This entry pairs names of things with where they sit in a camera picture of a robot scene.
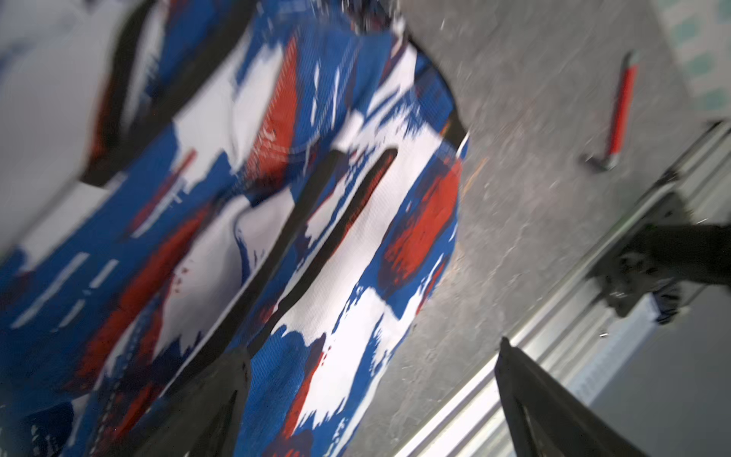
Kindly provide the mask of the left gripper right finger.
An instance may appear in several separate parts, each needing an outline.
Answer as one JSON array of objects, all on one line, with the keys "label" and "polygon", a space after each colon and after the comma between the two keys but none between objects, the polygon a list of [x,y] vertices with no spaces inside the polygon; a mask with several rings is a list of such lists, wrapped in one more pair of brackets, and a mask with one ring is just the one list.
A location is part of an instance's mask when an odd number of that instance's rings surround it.
[{"label": "left gripper right finger", "polygon": [[506,337],[495,378],[516,455],[644,455]]}]

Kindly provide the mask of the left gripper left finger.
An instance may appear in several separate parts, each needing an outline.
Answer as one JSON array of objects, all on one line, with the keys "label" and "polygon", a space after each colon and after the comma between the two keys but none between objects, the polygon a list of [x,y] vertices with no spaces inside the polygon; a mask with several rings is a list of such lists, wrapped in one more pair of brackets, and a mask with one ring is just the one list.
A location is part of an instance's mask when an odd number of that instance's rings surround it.
[{"label": "left gripper left finger", "polygon": [[234,350],[165,396],[122,441],[124,456],[232,456],[251,386],[251,358]]}]

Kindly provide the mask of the blue white red patterned trousers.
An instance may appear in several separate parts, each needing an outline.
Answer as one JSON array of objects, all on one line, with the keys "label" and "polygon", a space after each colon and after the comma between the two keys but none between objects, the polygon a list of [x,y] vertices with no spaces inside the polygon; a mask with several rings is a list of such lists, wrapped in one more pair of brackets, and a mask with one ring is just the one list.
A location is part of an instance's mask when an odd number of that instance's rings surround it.
[{"label": "blue white red patterned trousers", "polygon": [[1,5],[1,452],[122,441],[344,154],[247,350],[383,152],[310,288],[251,358],[232,456],[341,456],[453,255],[468,132],[394,1]]}]

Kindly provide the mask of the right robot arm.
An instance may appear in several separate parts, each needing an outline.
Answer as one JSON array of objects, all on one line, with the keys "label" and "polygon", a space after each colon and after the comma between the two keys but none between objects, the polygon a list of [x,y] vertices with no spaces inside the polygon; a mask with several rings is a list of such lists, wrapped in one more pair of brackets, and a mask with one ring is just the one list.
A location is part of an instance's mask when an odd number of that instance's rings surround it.
[{"label": "right robot arm", "polygon": [[729,225],[648,225],[622,251],[630,253],[679,280],[730,287]]}]

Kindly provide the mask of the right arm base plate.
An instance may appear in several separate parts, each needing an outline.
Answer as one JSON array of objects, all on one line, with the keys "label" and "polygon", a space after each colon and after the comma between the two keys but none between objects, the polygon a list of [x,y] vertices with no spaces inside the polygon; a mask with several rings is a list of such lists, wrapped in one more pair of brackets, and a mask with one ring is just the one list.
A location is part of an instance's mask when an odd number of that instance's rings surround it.
[{"label": "right arm base plate", "polygon": [[646,211],[590,270],[589,276],[600,286],[599,298],[617,317],[626,318],[645,295],[652,299],[657,324],[666,325],[679,313],[680,281],[650,255],[637,251],[635,238],[649,229],[689,223],[683,200],[671,192]]}]

